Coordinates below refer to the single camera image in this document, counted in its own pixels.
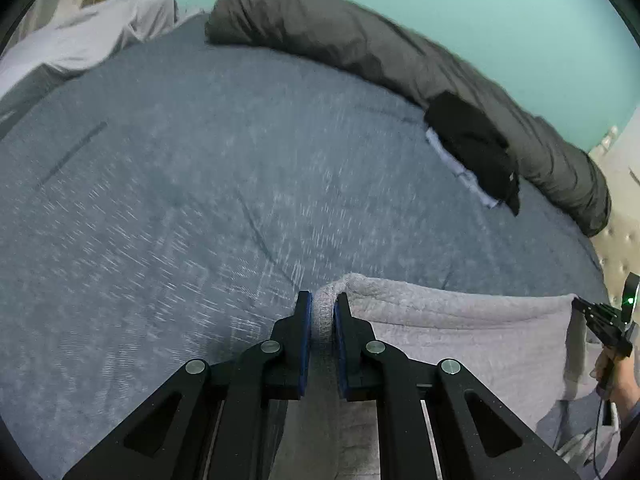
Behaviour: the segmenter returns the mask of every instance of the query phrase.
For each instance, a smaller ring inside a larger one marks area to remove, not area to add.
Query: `bed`
[[[517,217],[489,210],[428,145],[421,108],[207,44],[205,21],[63,84],[0,141],[0,415],[43,478],[185,360],[238,355],[299,289],[347,272],[607,300],[590,240],[527,180]],[[540,425],[550,444],[559,418]]]

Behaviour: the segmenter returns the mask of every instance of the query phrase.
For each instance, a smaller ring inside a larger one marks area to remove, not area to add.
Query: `blue gripper pad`
[[[345,399],[349,392],[347,384],[347,359],[338,300],[335,300],[334,303],[334,344],[338,354],[338,389],[340,390],[340,398]]]
[[[298,293],[298,301],[301,301],[300,296],[303,291]],[[308,381],[309,375],[309,355],[310,355],[310,345],[311,345],[311,310],[313,307],[314,295],[311,292],[306,293],[306,301],[304,307],[304,325],[303,325],[303,334],[304,337],[301,341],[300,347],[300,382],[299,382],[299,391],[300,396],[305,394],[306,390],[306,382]]]

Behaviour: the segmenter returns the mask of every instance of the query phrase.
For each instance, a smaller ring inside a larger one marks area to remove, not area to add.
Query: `fluffy gray towel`
[[[348,274],[315,293],[306,395],[290,402],[271,480],[380,478],[374,402],[338,398],[332,309],[346,292],[355,317],[410,358],[462,362],[530,428],[557,399],[595,387],[600,346],[571,309],[572,296],[462,294]]]

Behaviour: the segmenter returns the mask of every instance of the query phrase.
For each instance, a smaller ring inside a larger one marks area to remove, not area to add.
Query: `dark gray blanket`
[[[482,110],[509,141],[520,174],[587,236],[609,219],[603,174],[543,118],[442,46],[345,0],[217,0],[206,25],[216,44],[268,46],[385,86],[427,109],[452,91]]]
[[[484,208],[422,111],[360,78],[210,46],[204,18],[54,90],[0,141],[0,413],[60,478],[186,359],[265,338],[347,272],[607,295],[531,184]]]

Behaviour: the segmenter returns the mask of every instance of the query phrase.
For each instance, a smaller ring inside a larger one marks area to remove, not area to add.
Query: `tufted headboard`
[[[610,142],[609,136],[589,153],[607,177],[610,189],[613,187],[635,187],[637,184],[625,173],[611,171],[606,163]],[[613,306],[620,306],[622,288],[629,272],[640,274],[640,218],[622,211],[622,204],[616,205],[616,194],[612,192],[612,210],[607,226],[591,238],[593,247],[604,273],[604,282]],[[640,322],[640,312],[636,312]]]

